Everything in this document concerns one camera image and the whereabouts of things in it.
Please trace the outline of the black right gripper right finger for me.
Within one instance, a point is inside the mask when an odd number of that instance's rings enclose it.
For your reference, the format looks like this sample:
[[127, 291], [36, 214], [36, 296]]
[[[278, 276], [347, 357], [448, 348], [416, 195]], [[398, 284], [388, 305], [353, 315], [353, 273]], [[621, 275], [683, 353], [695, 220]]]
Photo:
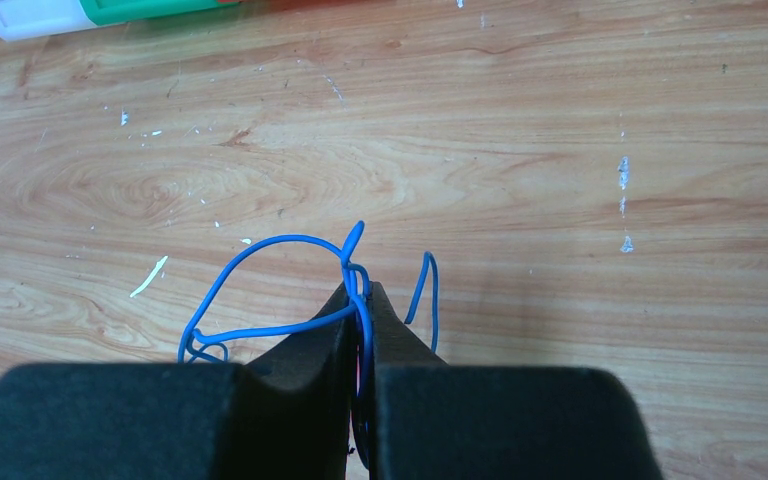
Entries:
[[374, 283], [361, 451], [374, 479], [659, 479], [638, 406], [612, 373], [450, 365]]

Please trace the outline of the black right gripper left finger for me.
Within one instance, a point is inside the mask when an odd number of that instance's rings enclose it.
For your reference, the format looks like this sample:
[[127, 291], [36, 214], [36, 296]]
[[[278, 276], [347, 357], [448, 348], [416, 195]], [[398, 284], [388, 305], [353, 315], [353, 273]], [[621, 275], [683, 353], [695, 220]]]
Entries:
[[341, 479], [355, 328], [248, 364], [31, 363], [0, 378], [0, 479]]

